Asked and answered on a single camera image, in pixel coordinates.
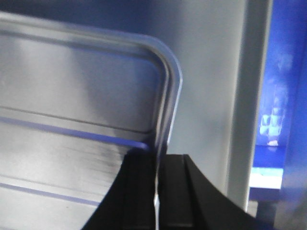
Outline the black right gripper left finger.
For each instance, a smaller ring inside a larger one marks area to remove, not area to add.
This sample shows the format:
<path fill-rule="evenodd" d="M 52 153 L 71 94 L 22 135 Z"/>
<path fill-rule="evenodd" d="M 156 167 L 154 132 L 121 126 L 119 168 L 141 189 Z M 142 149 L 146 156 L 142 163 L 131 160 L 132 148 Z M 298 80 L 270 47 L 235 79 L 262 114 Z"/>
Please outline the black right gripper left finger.
<path fill-rule="evenodd" d="M 129 151 L 108 193 L 84 230 L 155 229 L 155 156 Z"/>

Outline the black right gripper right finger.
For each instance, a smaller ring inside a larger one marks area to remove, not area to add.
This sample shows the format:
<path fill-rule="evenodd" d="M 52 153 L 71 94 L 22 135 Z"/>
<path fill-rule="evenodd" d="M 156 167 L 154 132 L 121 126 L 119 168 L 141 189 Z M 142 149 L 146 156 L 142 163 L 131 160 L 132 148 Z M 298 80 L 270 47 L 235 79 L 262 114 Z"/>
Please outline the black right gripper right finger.
<path fill-rule="evenodd" d="M 161 230 L 256 230 L 257 221 L 202 174 L 189 155 L 165 155 L 159 175 Z"/>

